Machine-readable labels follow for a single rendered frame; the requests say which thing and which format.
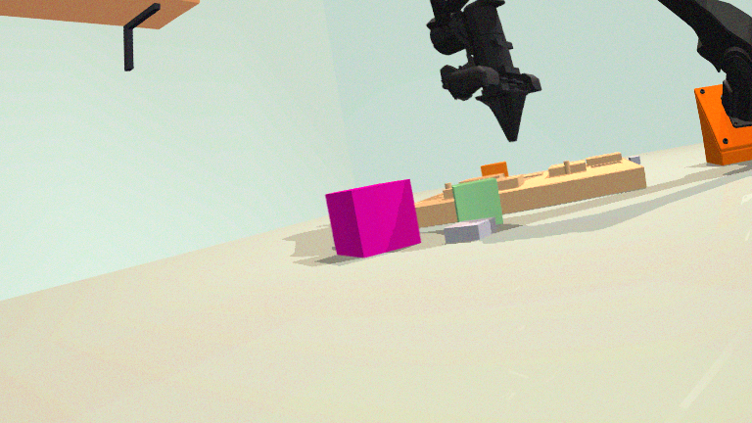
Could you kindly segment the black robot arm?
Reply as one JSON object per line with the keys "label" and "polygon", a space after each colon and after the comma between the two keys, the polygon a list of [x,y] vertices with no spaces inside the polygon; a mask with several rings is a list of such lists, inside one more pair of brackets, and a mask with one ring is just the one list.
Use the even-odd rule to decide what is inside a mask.
{"label": "black robot arm", "polygon": [[[468,0],[430,1],[434,18],[426,26],[433,47],[443,55],[470,47],[473,37],[504,35],[496,9],[504,0],[469,5]],[[752,17],[721,0],[658,1],[696,32],[698,54],[727,74],[721,99],[732,126],[752,126]]]}

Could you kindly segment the magenta cube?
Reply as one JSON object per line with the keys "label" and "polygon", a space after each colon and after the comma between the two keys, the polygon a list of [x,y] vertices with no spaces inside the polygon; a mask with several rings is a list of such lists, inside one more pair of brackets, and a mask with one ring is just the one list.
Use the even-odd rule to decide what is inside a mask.
{"label": "magenta cube", "polygon": [[421,243],[410,179],[325,194],[337,256],[368,258]]}

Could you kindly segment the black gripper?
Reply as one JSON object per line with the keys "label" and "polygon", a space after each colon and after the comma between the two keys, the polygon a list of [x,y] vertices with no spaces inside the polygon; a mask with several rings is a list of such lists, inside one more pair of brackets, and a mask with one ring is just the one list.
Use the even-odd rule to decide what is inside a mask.
{"label": "black gripper", "polygon": [[541,82],[533,74],[513,68],[509,49],[512,43],[503,34],[487,34],[469,40],[467,55],[473,55],[475,66],[453,72],[449,77],[450,94],[483,88],[475,99],[488,106],[509,142],[516,142],[526,95],[541,91]]}

